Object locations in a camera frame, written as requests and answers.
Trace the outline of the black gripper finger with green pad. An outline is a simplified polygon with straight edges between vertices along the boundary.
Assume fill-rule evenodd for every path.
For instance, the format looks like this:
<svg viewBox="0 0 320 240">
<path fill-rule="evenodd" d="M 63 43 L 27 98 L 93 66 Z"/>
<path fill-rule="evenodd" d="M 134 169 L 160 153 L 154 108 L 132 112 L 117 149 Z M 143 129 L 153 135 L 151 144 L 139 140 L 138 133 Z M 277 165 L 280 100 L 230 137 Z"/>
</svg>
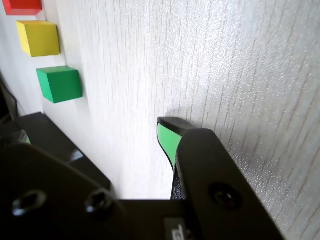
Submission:
<svg viewBox="0 0 320 240">
<path fill-rule="evenodd" d="M 173 169 L 171 199 L 187 202 L 195 240 L 283 238 L 211 129 L 178 117 L 159 117 L 157 140 Z"/>
</svg>

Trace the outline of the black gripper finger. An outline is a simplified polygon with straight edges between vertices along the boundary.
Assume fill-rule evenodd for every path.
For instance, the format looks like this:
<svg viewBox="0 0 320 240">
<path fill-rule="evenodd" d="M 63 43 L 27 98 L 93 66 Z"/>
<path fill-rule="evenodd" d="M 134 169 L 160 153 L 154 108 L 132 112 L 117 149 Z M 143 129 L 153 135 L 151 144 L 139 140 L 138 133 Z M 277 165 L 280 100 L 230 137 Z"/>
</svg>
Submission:
<svg viewBox="0 0 320 240">
<path fill-rule="evenodd" d="M 110 192 L 29 143 L 0 139 L 3 240 L 123 240 L 126 223 Z"/>
</svg>

